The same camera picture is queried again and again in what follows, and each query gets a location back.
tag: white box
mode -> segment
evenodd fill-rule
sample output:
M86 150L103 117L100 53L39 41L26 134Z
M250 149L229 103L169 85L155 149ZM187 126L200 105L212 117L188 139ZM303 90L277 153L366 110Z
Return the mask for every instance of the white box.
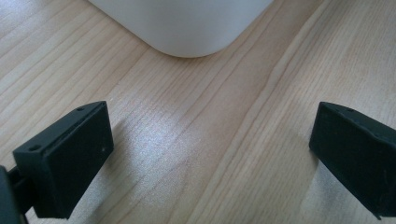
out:
M155 49L200 57L231 44L272 0L90 0Z

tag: white container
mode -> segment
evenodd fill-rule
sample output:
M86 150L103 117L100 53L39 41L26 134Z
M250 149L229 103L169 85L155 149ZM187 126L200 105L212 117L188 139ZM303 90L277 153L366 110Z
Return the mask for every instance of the white container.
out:
M231 44L272 0L90 0L155 49L200 57Z

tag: wooden table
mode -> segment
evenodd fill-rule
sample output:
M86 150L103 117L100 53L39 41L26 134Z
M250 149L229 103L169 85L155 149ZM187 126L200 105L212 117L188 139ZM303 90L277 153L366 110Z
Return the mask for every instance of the wooden table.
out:
M73 215L31 223L376 222L308 141L320 101L396 128L396 1L275 0L228 48L180 59L87 0L1 0L0 67L8 169L70 110L109 106L115 151Z

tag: screw hole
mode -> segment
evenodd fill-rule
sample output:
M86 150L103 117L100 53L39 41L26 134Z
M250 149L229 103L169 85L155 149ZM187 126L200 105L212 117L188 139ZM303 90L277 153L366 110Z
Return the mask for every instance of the screw hole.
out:
M41 148L40 145L35 145L35 146L33 146L33 147L29 147L27 150L28 150L28 151L37 151L37 150L39 150L40 148Z

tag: wood grain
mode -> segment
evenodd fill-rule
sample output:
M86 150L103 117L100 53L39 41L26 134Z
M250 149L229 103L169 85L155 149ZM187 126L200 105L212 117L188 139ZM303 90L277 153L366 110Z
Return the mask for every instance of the wood grain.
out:
M228 48L180 59L85 0L0 0L0 67L8 169L68 111L109 106L116 148L73 215L31 223L376 222L308 141L320 101L396 128L395 1L275 0Z

